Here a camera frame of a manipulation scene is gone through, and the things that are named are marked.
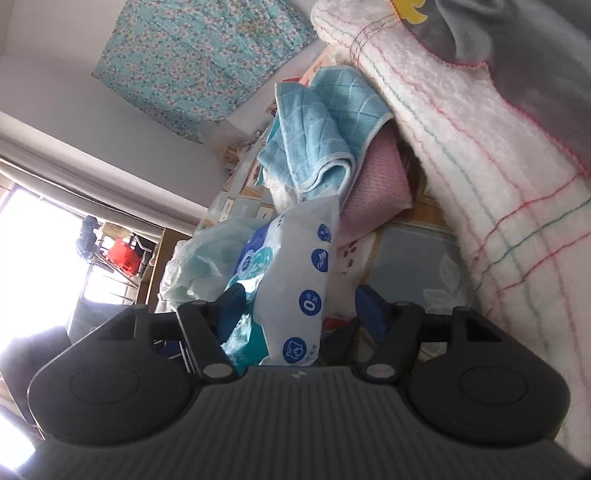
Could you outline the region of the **blue white wipes pack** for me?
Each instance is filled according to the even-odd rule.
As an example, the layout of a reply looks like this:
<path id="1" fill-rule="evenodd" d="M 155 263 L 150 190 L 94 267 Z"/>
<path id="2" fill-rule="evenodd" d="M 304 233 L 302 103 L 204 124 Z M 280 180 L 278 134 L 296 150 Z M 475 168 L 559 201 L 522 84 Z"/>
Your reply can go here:
<path id="1" fill-rule="evenodd" d="M 228 282 L 246 307 L 222 349 L 239 373 L 250 366 L 311 366 L 318 358 L 339 198 L 295 205 L 254 232 Z"/>

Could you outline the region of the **pink knitted cloth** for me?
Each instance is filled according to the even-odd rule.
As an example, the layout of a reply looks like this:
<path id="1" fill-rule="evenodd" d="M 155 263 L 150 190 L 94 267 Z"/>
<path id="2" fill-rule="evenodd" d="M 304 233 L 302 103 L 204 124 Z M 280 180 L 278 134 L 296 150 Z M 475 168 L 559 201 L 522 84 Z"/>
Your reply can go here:
<path id="1" fill-rule="evenodd" d="M 393 121 L 369 145 L 361 173 L 342 209 L 339 238 L 359 239 L 413 205 Z"/>

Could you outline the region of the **light blue checkered towel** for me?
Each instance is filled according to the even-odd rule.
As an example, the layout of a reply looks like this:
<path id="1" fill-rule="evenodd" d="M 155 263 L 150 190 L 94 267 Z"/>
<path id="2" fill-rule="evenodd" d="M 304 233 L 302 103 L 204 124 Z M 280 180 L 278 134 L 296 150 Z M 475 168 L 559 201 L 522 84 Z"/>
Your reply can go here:
<path id="1" fill-rule="evenodd" d="M 276 117 L 257 159 L 298 202 L 329 192 L 346 202 L 370 143 L 394 118 L 363 74 L 349 65 L 318 69 L 308 86 L 276 84 Z"/>

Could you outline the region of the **FamilyMart plastic bag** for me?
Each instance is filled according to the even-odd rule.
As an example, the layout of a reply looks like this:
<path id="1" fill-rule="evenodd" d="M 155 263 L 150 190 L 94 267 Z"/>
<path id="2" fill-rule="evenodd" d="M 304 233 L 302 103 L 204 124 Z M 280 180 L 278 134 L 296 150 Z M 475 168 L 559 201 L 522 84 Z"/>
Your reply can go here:
<path id="1" fill-rule="evenodd" d="M 213 301 L 225 290 L 243 247 L 269 220 L 233 218 L 179 241 L 166 263 L 156 313 L 175 311 L 193 301 Z"/>

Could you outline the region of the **brown cardboard box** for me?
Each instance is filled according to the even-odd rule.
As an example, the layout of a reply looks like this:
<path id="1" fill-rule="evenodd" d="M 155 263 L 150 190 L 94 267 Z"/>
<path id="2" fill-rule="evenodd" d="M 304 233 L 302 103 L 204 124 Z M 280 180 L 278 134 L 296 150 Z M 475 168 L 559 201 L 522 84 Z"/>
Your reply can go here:
<path id="1" fill-rule="evenodd" d="M 176 244 L 188 240 L 189 236 L 173 229 L 165 228 L 155 251 L 154 264 L 147 278 L 147 290 L 142 297 L 143 303 L 153 312 L 158 302 L 160 282 L 168 261 L 172 258 Z"/>

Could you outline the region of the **white striped fleece blanket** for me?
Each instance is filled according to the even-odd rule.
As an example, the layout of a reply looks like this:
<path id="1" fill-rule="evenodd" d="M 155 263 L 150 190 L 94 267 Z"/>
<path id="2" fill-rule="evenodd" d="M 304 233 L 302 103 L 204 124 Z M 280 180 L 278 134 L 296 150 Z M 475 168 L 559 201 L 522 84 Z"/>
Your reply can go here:
<path id="1" fill-rule="evenodd" d="M 394 111 L 456 233 L 485 314 L 555 367 L 559 435 L 590 458 L 590 177 L 510 107 L 485 69 L 447 63 L 406 26 L 411 1 L 319 1 L 318 35 Z"/>

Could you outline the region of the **white curtain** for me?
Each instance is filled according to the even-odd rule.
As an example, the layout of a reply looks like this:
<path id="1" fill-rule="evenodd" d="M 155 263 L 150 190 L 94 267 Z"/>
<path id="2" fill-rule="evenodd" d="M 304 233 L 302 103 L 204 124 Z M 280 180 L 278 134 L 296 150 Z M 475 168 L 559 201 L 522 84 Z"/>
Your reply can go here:
<path id="1" fill-rule="evenodd" d="M 1 140 L 1 173 L 57 204 L 147 237 L 156 237 L 166 228 L 190 235 L 200 222 L 201 211 L 193 203 L 175 208 L 166 202 L 168 196 L 151 198 L 134 192 L 127 183 L 102 181 L 6 139 Z"/>

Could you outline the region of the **grey blanket with ducks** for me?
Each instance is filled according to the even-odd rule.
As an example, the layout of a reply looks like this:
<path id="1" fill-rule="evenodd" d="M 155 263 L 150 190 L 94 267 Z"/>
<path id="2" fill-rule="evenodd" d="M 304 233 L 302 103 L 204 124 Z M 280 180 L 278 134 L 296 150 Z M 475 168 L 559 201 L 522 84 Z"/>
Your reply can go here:
<path id="1" fill-rule="evenodd" d="M 590 170 L 587 1 L 396 1 L 407 30 L 456 67 L 488 70 L 499 94 Z"/>

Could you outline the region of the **floral teal wall cloth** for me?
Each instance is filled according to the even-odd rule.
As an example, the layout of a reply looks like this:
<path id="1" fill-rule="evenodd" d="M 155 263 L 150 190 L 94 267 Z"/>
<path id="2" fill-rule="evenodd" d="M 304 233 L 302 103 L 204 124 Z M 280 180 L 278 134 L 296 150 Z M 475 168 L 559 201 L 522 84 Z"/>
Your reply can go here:
<path id="1" fill-rule="evenodd" d="M 290 1 L 128 1 L 93 76 L 201 143 L 315 38 Z"/>

